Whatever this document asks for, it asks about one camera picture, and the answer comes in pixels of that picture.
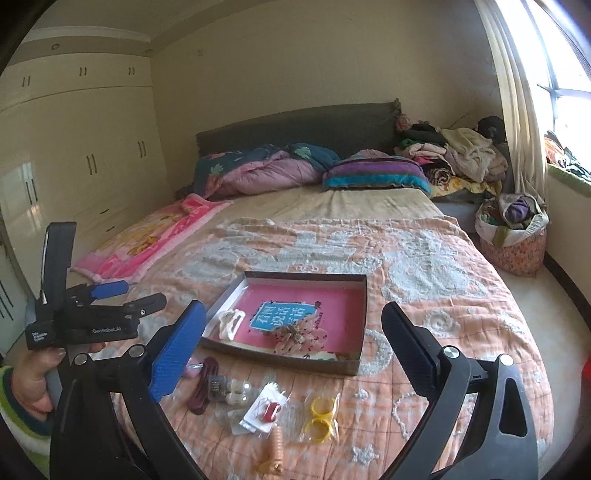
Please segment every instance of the pink cartoon blanket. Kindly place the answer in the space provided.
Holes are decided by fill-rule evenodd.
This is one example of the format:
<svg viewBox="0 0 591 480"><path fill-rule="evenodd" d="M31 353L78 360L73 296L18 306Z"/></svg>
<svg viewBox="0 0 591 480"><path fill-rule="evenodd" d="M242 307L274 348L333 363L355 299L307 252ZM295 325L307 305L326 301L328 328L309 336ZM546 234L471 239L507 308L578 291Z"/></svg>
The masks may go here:
<svg viewBox="0 0 591 480"><path fill-rule="evenodd" d="M72 270L96 283L136 283L158 259L199 230L231 202L208 202L195 193L156 210L82 258Z"/></svg>

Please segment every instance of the window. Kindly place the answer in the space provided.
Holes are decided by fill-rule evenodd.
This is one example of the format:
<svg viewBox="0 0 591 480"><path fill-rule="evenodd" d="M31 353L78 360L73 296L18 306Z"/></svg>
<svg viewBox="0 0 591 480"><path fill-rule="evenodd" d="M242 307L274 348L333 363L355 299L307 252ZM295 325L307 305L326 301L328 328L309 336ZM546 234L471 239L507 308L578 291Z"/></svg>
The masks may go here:
<svg viewBox="0 0 591 480"><path fill-rule="evenodd" d="M535 0L498 0L532 88L540 130L591 168L591 66Z"/></svg>

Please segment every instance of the human hand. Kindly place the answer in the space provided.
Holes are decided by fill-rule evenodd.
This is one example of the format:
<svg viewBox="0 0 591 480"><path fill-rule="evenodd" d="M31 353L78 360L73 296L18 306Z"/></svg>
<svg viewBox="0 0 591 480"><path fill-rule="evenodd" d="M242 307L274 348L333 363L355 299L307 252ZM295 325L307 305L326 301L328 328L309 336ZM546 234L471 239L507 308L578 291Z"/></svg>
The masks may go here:
<svg viewBox="0 0 591 480"><path fill-rule="evenodd" d="M104 343L94 343L90 353L100 352ZM45 374L56 368L66 356L63 348L27 350L12 372L12 394L31 415L45 421L53 406L47 394Z"/></svg>

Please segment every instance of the red object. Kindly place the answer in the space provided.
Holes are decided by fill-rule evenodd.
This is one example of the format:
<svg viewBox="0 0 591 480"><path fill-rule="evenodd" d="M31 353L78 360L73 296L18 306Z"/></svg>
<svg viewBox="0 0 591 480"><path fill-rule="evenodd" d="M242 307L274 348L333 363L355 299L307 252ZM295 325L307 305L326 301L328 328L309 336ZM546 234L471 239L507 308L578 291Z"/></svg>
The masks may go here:
<svg viewBox="0 0 591 480"><path fill-rule="evenodd" d="M262 415L263 421L265 421L267 423L273 423L274 421L276 421L277 414L280 412L280 410L281 410L281 405L279 405L277 402L269 403L267 405L267 409L265 410L265 413Z"/></svg>
<svg viewBox="0 0 591 480"><path fill-rule="evenodd" d="M207 379L210 375L217 375L218 369L219 365L214 357L208 356L203 361L203 367L199 374L199 382L188 402L189 410L195 415L203 415L205 413L205 409L209 404L209 399L207 398L207 390L209 386Z"/></svg>
<svg viewBox="0 0 591 480"><path fill-rule="evenodd" d="M591 381L591 358L587 358L587 361L585 362L583 367L583 378Z"/></svg>

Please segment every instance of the curtain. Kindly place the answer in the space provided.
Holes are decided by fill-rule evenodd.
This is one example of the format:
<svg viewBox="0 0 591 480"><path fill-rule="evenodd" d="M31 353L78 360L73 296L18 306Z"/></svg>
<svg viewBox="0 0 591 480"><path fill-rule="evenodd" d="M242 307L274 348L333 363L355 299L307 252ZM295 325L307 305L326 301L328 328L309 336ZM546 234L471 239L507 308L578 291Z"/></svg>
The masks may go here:
<svg viewBox="0 0 591 480"><path fill-rule="evenodd" d="M491 45L515 177L515 191L546 203L546 158L535 105L514 39L496 0L474 0Z"/></svg>

